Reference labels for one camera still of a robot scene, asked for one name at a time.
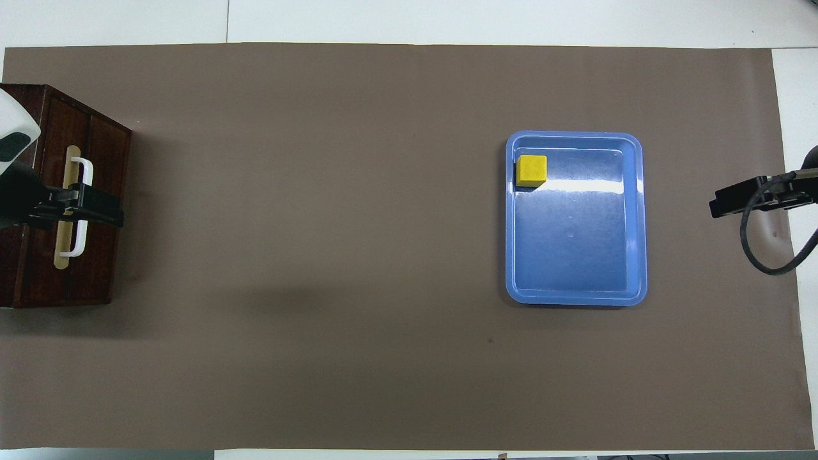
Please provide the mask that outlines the blue plastic tray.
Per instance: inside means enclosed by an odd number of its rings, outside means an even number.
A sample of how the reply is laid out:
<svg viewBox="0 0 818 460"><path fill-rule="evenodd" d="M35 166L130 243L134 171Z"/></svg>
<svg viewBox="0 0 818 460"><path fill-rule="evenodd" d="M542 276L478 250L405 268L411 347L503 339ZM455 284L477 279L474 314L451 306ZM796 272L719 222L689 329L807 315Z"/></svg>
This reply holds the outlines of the blue plastic tray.
<svg viewBox="0 0 818 460"><path fill-rule="evenodd" d="M515 160L548 180L515 187ZM524 305L617 309L648 291L642 143L627 133L523 130L506 143L505 287Z"/></svg>

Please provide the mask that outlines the dark wooden cabinet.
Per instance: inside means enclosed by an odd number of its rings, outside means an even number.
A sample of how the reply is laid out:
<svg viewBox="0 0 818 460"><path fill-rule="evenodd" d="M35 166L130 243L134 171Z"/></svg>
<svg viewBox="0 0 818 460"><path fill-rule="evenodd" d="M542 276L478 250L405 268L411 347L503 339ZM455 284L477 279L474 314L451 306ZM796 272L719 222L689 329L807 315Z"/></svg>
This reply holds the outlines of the dark wooden cabinet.
<svg viewBox="0 0 818 460"><path fill-rule="evenodd" d="M112 195L125 195L125 177L128 167L132 132L125 125L111 119L94 108L77 101L52 86L37 84L3 84L7 91L20 102L43 131L42 116L44 93L47 88L63 101L69 102L89 116L87 140L79 149L80 157L91 161L94 167L93 186ZM35 170L39 177L38 149L40 140L32 143L20 156L20 161ZM68 159L66 150L65 165ZM27 277L27 258L32 227L11 226L0 229L0 307L61 307L74 305L101 305L112 298L113 277L119 230L116 227L92 222L86 233L84 253L70 258L65 283L66 298L58 305L30 305L24 299L24 283Z"/></svg>

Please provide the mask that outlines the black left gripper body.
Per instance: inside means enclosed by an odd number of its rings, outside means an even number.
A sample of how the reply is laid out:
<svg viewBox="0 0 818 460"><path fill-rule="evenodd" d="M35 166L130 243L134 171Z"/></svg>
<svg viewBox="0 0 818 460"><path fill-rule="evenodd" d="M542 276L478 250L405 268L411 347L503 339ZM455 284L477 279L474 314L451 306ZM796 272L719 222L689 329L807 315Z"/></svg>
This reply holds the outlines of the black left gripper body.
<svg viewBox="0 0 818 460"><path fill-rule="evenodd" d="M49 194L31 166L18 160L10 163L0 174L0 229L41 226L44 219L36 217L35 210Z"/></svg>

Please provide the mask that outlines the wooden drawer with white handle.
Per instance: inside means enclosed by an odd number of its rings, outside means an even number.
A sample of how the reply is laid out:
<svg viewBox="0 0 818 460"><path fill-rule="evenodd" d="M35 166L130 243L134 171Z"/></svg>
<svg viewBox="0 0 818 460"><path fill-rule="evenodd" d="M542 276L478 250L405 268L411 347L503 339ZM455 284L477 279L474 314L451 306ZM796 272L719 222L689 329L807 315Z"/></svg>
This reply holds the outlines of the wooden drawer with white handle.
<svg viewBox="0 0 818 460"><path fill-rule="evenodd" d="M38 149L39 178L46 186L64 187L66 150L70 145L85 147L89 116L60 99L50 88L44 95L40 137L43 147ZM30 233L24 283L24 299L30 305L58 305L66 298L68 271L54 266L56 238L55 226L48 230L35 228Z"/></svg>

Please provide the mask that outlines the brown table mat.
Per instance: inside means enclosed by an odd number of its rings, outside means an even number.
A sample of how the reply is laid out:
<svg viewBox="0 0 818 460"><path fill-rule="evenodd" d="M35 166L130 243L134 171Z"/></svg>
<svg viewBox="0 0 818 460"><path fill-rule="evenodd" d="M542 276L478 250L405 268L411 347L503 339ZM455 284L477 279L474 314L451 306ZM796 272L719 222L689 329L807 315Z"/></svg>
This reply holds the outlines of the brown table mat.
<svg viewBox="0 0 818 460"><path fill-rule="evenodd" d="M785 169L768 50L50 47L3 79L134 137L112 303L0 311L0 449L814 445L796 278L708 209ZM509 297L523 129L642 143L642 303Z"/></svg>

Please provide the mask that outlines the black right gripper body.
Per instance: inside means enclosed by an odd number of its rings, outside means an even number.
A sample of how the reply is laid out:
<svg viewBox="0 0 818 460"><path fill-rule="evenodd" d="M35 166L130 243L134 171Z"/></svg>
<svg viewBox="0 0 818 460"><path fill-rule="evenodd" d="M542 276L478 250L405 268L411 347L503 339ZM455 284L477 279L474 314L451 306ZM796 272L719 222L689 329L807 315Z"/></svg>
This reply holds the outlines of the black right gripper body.
<svg viewBox="0 0 818 460"><path fill-rule="evenodd" d="M810 149L798 169L796 185L813 204L818 204L818 146Z"/></svg>

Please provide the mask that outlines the yellow cube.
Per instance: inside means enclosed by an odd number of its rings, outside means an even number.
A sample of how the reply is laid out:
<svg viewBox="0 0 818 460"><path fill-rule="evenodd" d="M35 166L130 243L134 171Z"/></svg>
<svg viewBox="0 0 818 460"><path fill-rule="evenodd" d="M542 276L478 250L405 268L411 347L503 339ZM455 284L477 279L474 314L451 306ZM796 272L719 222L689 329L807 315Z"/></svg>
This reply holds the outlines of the yellow cube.
<svg viewBox="0 0 818 460"><path fill-rule="evenodd" d="M546 155L520 155L515 160L515 187L537 188L548 180Z"/></svg>

